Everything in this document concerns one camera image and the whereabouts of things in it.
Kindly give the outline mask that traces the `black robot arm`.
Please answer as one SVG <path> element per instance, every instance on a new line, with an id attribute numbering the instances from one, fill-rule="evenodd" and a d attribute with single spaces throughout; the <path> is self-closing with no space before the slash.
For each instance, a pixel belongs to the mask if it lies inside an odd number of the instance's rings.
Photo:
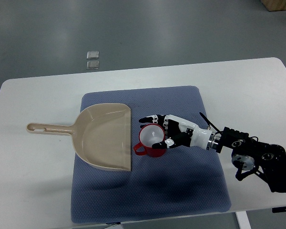
<path id="1" fill-rule="evenodd" d="M 282 146 L 260 142 L 256 136 L 228 127 L 220 131 L 203 113 L 200 115 L 216 130 L 210 147 L 217 153 L 224 147 L 232 149 L 237 180 L 255 174 L 268 184 L 271 192 L 286 193 L 286 151 Z"/>

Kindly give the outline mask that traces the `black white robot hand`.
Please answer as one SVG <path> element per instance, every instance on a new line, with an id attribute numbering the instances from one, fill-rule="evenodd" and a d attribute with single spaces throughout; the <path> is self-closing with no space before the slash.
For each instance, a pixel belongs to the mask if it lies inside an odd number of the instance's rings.
<path id="1" fill-rule="evenodd" d="M 153 149 L 176 148 L 179 146 L 197 146 L 209 150 L 212 145 L 215 133 L 211 130 L 201 129 L 198 124 L 177 117 L 175 115 L 150 115 L 139 119 L 141 127 L 147 124 L 157 124 L 164 129 L 166 139 L 154 143 Z"/>

